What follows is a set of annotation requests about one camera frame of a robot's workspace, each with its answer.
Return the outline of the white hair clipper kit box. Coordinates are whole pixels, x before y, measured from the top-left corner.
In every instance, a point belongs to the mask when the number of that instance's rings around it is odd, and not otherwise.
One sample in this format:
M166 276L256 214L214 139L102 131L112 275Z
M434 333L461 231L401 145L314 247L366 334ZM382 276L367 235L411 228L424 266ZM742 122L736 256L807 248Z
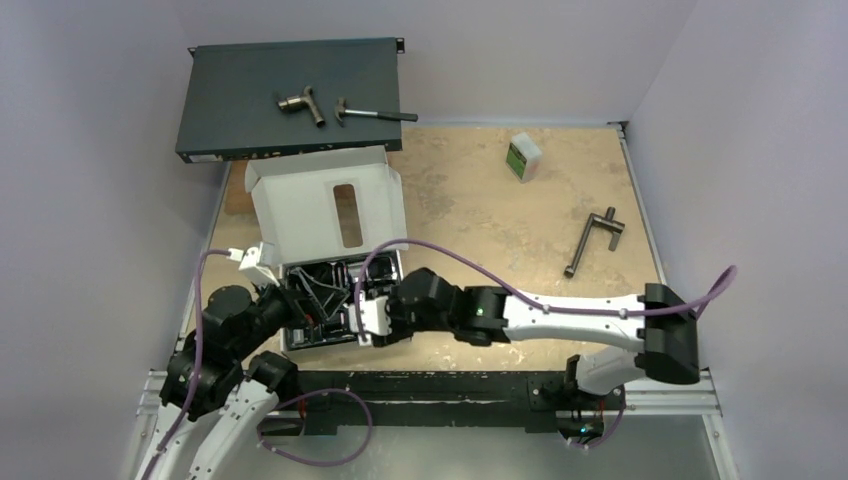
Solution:
M295 291L302 320L281 333L286 353L354 345L348 307L355 283L364 298L397 284L403 275L398 246L370 266L380 244L407 233L402 180L380 146L252 160L245 173L263 243L279 281Z

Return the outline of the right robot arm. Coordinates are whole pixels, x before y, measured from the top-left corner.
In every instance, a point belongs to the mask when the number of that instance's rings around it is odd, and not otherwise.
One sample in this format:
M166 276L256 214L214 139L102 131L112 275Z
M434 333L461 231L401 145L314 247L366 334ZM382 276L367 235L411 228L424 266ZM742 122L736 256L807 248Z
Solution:
M421 268L391 290L377 325L387 342L449 332L478 347L529 340L601 344L603 350L567 364L561 392L576 407L632 380L692 385L700 379L694 309L658 283L619 297L552 297L495 286L460 288Z

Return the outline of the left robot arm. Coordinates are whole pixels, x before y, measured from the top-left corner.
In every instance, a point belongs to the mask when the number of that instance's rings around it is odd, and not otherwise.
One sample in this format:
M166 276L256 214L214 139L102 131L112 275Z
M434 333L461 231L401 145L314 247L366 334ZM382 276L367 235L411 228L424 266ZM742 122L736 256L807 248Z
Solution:
M254 293L238 285L212 293L183 349L168 363L153 438L138 479L223 479L239 450L265 448L260 425L275 409L304 406L335 388L305 392L298 366L274 352L257 351L278 330L317 319L312 298L271 281Z

